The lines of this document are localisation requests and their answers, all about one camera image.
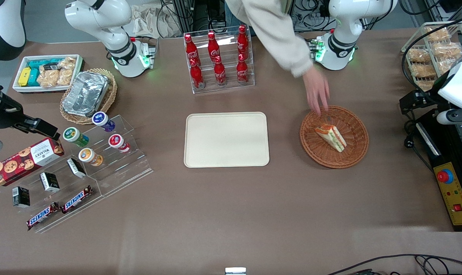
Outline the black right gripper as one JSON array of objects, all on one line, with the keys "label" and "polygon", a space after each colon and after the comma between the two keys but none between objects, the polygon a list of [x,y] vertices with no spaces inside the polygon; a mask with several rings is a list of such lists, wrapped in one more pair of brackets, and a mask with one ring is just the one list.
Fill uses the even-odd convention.
[{"label": "black right gripper", "polygon": [[25,130],[25,126],[22,125],[24,122],[30,132],[59,141],[61,134],[58,133],[58,128],[40,118],[24,116],[23,106],[4,94],[2,89],[3,87],[0,86],[0,129]]}]

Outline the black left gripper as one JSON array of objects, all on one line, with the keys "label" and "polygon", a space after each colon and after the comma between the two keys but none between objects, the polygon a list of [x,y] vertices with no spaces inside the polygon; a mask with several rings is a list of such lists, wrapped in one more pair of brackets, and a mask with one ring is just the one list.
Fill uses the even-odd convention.
[{"label": "black left gripper", "polygon": [[415,89],[413,94],[405,95],[400,99],[400,113],[402,115],[407,115],[419,108],[446,105],[446,100],[440,97],[437,92],[431,93]]}]

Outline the person's bare hand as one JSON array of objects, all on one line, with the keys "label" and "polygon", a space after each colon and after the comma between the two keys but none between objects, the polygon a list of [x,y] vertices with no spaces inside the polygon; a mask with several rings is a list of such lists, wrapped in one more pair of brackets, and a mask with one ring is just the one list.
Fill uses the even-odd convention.
[{"label": "person's bare hand", "polygon": [[330,97],[326,77],[312,66],[302,78],[306,90],[306,100],[310,109],[317,115],[321,115],[321,106],[324,110],[327,110],[327,100]]}]

